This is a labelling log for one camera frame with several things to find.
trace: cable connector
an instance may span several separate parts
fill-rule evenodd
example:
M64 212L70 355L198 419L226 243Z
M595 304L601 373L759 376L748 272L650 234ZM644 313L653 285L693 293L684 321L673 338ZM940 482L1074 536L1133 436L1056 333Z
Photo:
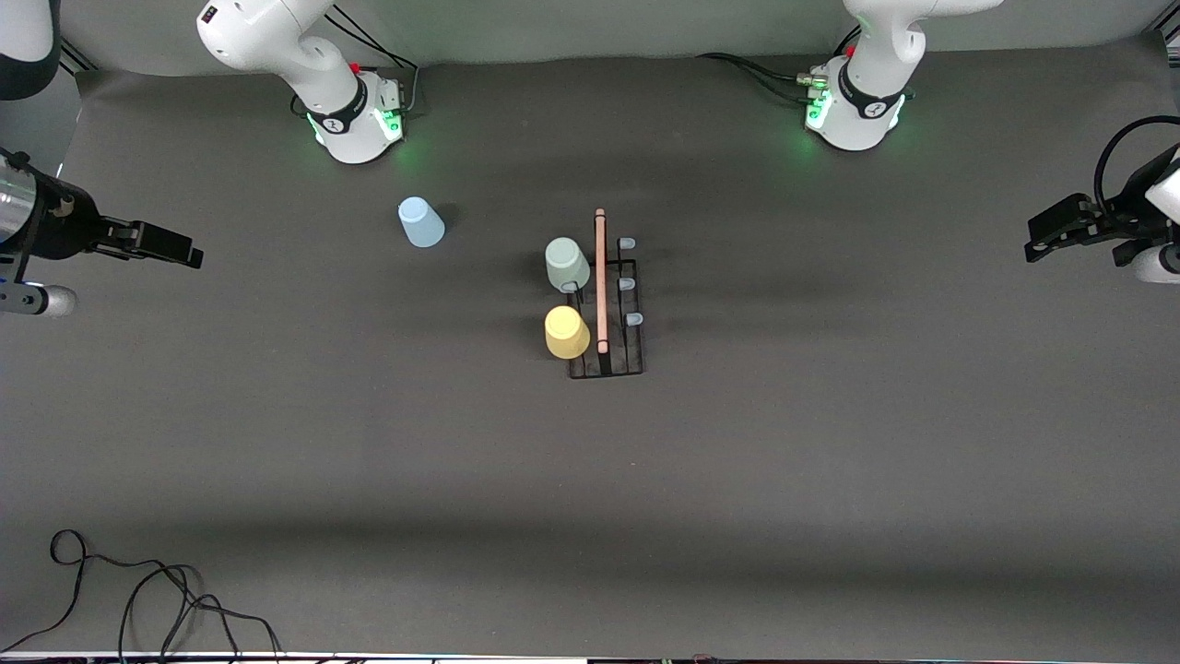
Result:
M800 73L795 75L795 83L802 85L804 87L814 87L815 90L827 90L827 74Z

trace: black strap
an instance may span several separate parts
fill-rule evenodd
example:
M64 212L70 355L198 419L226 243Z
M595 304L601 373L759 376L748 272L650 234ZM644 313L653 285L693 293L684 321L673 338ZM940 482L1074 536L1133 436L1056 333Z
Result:
M840 92L844 93L845 99L852 101L852 105L860 112L860 117L865 119L884 117L902 99L902 96L905 94L905 90L899 90L896 94L890 94L889 97L873 97L867 92L857 90L857 86L852 85L852 79L848 78L848 63L845 63L840 67L839 83Z
M353 120L359 118L365 111L367 104L368 86L365 85L365 81L360 77L356 77L356 94L347 106L334 113L317 113L308 110L308 114L328 133L345 133L353 125Z

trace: yellow cup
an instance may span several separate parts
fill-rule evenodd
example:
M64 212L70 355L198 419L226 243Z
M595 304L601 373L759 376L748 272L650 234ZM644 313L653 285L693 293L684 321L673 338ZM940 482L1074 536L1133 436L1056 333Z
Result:
M573 360L590 348L590 328L573 307L553 307L545 316L545 346L562 360Z

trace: metal cylinder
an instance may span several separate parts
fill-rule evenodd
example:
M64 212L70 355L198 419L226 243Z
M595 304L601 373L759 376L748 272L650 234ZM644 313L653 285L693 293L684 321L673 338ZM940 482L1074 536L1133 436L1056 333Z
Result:
M0 242L20 232L37 202L37 180L33 176L0 159Z
M41 315L46 317L61 317L70 315L78 305L78 292L65 285L44 285L45 310Z

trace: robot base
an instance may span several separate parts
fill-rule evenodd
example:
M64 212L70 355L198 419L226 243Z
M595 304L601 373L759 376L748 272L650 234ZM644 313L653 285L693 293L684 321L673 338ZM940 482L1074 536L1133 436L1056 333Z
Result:
M358 75L367 87L368 101L348 131L330 133L308 117L315 129L315 139L336 160L346 164L371 162L404 136L405 116L398 81L386 80L373 72L361 72Z
M837 80L840 68L848 58L839 55L827 64L812 67L812 74L824 74L828 80ZM831 85L807 107L806 126L819 133L825 140L841 150L859 152L876 147L897 126L898 113L905 105L902 97L897 105L876 119L860 117L860 111L840 91L839 85Z

